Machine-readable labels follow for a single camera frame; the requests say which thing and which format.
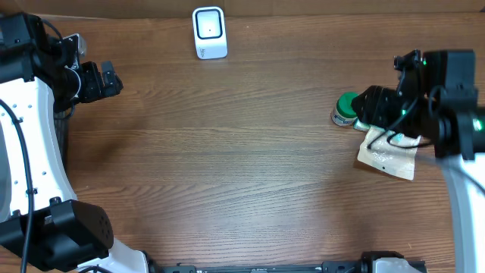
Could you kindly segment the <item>teal Kleenex tissue pack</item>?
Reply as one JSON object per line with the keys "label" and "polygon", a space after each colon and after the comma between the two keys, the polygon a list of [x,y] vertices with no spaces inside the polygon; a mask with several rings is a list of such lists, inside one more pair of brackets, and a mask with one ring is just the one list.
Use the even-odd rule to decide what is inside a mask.
{"label": "teal Kleenex tissue pack", "polygon": [[360,122],[360,120],[356,120],[353,124],[353,128],[356,130],[367,132],[370,130],[371,127],[368,124]]}

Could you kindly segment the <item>green lid jar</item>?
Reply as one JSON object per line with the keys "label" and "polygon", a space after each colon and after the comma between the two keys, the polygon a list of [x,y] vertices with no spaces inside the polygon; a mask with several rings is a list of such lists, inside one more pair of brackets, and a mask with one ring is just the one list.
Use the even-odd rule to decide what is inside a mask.
{"label": "green lid jar", "polygon": [[330,115],[336,125],[345,127],[355,122],[357,114],[352,108],[352,100],[357,96],[357,93],[343,93],[336,101],[335,107]]}

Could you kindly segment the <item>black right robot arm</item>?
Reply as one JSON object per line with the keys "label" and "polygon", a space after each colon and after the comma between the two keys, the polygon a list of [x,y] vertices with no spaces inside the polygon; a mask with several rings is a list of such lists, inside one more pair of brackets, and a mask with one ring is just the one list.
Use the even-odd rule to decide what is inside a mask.
{"label": "black right robot arm", "polygon": [[394,58],[396,89],[369,86],[352,100],[358,119],[434,147],[449,191],[455,270],[484,270],[484,109],[471,49],[414,50]]}

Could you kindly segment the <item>clear snack bag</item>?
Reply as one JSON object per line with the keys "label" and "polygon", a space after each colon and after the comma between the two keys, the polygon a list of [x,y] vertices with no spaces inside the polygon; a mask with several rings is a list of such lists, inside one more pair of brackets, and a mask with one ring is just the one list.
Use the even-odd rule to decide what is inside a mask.
{"label": "clear snack bag", "polygon": [[360,145],[357,159],[366,165],[383,171],[389,175],[406,180],[413,180],[415,176],[415,155],[417,148],[402,149],[402,146],[416,146],[421,138],[416,139],[399,133],[391,139],[391,144],[386,141],[393,132],[382,136],[374,142],[371,148],[368,144],[383,132],[379,127],[370,127],[364,141]]}

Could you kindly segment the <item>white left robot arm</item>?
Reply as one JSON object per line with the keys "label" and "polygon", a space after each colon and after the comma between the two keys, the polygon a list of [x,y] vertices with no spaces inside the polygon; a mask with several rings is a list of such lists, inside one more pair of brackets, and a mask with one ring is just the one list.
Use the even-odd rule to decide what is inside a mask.
{"label": "white left robot arm", "polygon": [[1,245],[22,269],[156,272],[149,255],[115,238],[105,210],[78,200],[67,178],[65,128],[75,107],[116,96],[123,84],[111,62],[80,59],[86,44],[47,20],[1,19],[1,130],[10,180]]}

